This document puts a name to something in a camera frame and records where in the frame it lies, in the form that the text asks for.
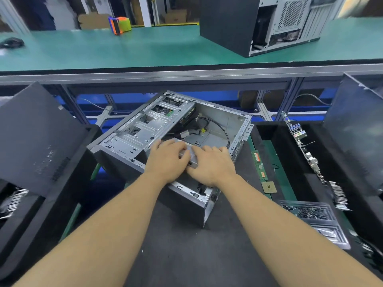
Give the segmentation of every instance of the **person's left hand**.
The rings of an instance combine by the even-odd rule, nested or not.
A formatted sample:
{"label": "person's left hand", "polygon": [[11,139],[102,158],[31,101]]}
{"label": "person's left hand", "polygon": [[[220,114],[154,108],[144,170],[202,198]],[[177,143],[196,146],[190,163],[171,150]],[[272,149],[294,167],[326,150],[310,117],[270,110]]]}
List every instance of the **person's left hand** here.
{"label": "person's left hand", "polygon": [[190,161],[189,150],[186,150],[182,158],[179,158],[180,151],[186,148],[183,141],[175,142],[173,139],[163,143],[161,140],[155,141],[151,146],[144,173],[154,176],[164,185],[175,181]]}

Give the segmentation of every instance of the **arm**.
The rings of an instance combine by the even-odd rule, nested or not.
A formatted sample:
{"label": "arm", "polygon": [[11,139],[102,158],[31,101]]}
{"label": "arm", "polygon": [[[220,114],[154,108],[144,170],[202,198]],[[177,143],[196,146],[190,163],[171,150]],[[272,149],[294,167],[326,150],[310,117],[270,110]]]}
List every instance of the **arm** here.
{"label": "arm", "polygon": [[120,287],[139,252],[157,196],[186,168],[184,142],[151,147],[145,173],[34,265],[17,287]]}
{"label": "arm", "polygon": [[383,286],[345,251],[246,183],[235,173],[225,147],[193,150],[198,167],[188,167],[188,173],[222,190],[254,248],[282,287]]}

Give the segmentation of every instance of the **forearm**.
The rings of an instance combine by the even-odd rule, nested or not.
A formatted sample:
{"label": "forearm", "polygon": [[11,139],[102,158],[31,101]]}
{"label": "forearm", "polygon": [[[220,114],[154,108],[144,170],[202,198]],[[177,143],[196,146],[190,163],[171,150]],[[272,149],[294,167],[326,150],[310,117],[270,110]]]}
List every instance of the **forearm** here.
{"label": "forearm", "polygon": [[346,252],[238,175],[223,191],[253,246],[282,286],[383,286]]}
{"label": "forearm", "polygon": [[15,286],[120,287],[164,182],[141,175],[30,269]]}

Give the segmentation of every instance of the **white label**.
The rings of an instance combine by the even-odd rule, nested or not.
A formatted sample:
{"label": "white label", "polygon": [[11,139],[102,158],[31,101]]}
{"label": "white label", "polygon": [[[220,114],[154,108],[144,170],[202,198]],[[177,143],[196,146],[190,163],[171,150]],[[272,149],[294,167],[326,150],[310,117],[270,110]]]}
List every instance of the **white label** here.
{"label": "white label", "polygon": [[185,137],[188,137],[190,134],[189,134],[189,131],[186,130],[186,131],[182,132],[180,135],[181,135],[181,139],[183,139]]}

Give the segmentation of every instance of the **green table surface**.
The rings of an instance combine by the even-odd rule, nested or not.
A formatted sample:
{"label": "green table surface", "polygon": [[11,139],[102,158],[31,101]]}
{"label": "green table surface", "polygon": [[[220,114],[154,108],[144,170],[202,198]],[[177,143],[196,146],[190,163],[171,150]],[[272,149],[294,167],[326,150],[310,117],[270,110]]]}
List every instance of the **green table surface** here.
{"label": "green table surface", "polygon": [[0,51],[0,72],[135,68],[241,63],[373,60],[383,58],[383,18],[336,19],[319,41],[244,58],[199,35],[199,26],[1,33],[24,48]]}

